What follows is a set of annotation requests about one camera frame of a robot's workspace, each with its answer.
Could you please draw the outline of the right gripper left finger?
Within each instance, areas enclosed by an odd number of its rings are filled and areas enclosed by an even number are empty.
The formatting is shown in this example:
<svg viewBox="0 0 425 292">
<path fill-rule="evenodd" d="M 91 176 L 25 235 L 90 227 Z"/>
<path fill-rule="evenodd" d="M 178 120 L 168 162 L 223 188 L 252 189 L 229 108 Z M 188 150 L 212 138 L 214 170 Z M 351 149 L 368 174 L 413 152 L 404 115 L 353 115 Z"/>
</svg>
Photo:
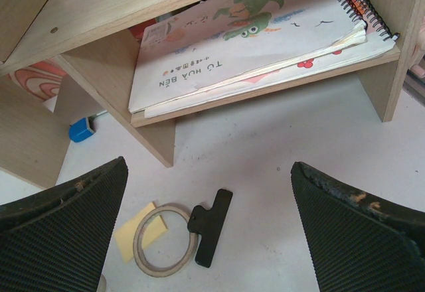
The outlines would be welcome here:
<svg viewBox="0 0 425 292">
<path fill-rule="evenodd" d="M 1 290 L 96 291 L 127 181 L 118 157 L 1 205 Z"/>
</svg>

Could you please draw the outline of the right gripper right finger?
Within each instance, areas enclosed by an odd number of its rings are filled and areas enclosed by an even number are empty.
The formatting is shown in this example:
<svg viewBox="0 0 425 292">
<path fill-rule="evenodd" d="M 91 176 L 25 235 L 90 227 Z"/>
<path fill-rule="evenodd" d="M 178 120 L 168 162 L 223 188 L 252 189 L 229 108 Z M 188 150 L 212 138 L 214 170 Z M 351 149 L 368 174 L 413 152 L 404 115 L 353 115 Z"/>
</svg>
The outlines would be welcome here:
<svg viewBox="0 0 425 292">
<path fill-rule="evenodd" d="M 320 291 L 423 291 L 424 213 L 296 162 L 292 190 Z"/>
</svg>

